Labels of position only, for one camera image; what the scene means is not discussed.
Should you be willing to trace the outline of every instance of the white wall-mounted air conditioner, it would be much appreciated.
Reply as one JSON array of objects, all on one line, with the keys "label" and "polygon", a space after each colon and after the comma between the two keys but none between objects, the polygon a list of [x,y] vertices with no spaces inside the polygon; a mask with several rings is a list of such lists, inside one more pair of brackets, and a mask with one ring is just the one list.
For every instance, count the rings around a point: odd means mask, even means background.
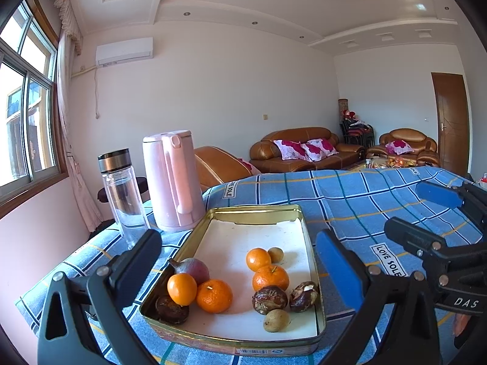
[{"label": "white wall-mounted air conditioner", "polygon": [[96,48],[96,65],[107,67],[112,64],[151,59],[153,54],[154,40],[152,37],[107,43]]}]

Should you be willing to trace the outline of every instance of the red onion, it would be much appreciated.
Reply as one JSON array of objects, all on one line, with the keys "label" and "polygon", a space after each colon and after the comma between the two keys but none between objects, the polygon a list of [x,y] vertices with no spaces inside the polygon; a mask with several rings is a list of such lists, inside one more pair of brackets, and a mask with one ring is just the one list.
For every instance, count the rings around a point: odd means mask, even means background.
[{"label": "red onion", "polygon": [[210,279],[210,272],[208,268],[199,259],[186,258],[181,262],[178,262],[171,258],[169,263],[174,268],[176,274],[188,273],[194,278],[196,284],[198,285]]}]

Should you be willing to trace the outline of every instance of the blue plaid tablecloth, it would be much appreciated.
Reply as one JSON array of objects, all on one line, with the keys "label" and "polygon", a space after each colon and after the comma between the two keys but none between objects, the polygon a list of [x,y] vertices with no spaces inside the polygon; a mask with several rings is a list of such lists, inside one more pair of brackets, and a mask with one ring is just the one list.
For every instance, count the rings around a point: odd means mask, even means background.
[{"label": "blue plaid tablecloth", "polygon": [[[449,246],[477,243],[482,235],[457,209],[448,209],[418,198],[415,186],[421,180],[445,186],[462,184],[463,179],[446,170],[433,167],[416,169],[384,169],[347,172],[323,170],[286,174],[263,174],[233,183],[213,187],[204,194],[207,209],[240,205],[298,204],[303,209],[312,242],[320,230],[331,229],[345,247],[355,251],[367,265],[381,264],[377,248],[384,248],[398,259],[398,268],[389,273],[410,274],[422,270],[421,261],[404,252],[384,235],[384,222],[399,217],[424,229],[445,237]],[[145,204],[149,221],[155,225],[150,201]],[[327,314],[326,332],[314,354],[291,358],[251,358],[238,355],[224,355],[192,349],[159,338],[144,321],[139,306],[153,287],[161,270],[189,235],[162,233],[161,256],[147,276],[147,279],[131,307],[123,313],[142,342],[154,358],[166,365],[312,365],[319,363],[336,342],[345,325],[354,315],[354,310],[343,303],[323,265],[317,259],[320,272],[321,291]],[[127,249],[116,225],[104,230],[21,296],[16,306],[24,316],[31,330],[38,334],[42,307],[52,275],[62,270],[69,277],[90,275],[100,265]],[[384,309],[364,354],[359,363],[371,359],[384,333],[391,307]],[[453,314],[437,310],[441,351],[445,363],[455,354],[453,345]],[[119,363],[115,353],[97,322],[90,322],[94,335],[107,359]]]}]

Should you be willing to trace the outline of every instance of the tangerine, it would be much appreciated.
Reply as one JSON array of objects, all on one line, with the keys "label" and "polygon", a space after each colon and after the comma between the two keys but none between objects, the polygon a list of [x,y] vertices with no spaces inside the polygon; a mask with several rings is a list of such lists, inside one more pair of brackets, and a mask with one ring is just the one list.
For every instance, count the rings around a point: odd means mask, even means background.
[{"label": "tangerine", "polygon": [[188,273],[173,274],[167,280],[167,293],[179,306],[189,306],[196,298],[198,285]]},{"label": "tangerine", "polygon": [[208,280],[198,286],[196,303],[208,313],[221,313],[233,301],[232,288],[223,280]]},{"label": "tangerine", "polygon": [[281,266],[262,266],[254,274],[254,278],[252,279],[252,287],[254,288],[254,291],[258,291],[269,285],[277,285],[283,291],[286,291],[289,287],[289,276]]},{"label": "tangerine", "polygon": [[270,265],[272,263],[271,256],[263,248],[254,248],[250,250],[247,253],[245,262],[247,263],[248,268],[253,272],[256,272],[262,266]]}]

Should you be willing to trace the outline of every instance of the sofa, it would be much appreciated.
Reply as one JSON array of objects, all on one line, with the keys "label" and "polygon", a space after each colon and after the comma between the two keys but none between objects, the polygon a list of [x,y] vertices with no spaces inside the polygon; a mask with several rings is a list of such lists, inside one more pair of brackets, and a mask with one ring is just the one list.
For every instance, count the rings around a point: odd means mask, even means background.
[{"label": "sofa", "polygon": [[[313,139],[327,139],[338,151],[319,162],[307,162],[300,159],[282,160],[279,148],[273,140],[306,142]],[[250,163],[262,173],[289,173],[305,170],[342,169],[365,157],[362,145],[344,144],[338,136],[324,127],[300,127],[278,130],[269,133],[250,149]]]},{"label": "sofa", "polygon": [[438,145],[431,137],[426,136],[415,129],[395,129],[389,133],[381,135],[379,145],[367,150],[367,158],[373,156],[387,157],[386,144],[395,140],[404,140],[414,152],[401,154],[403,159],[413,161],[418,166],[440,167],[440,157],[437,153]]},{"label": "sofa", "polygon": [[194,150],[196,170],[201,190],[238,179],[246,179],[252,173],[232,154],[217,147],[200,147]]}]

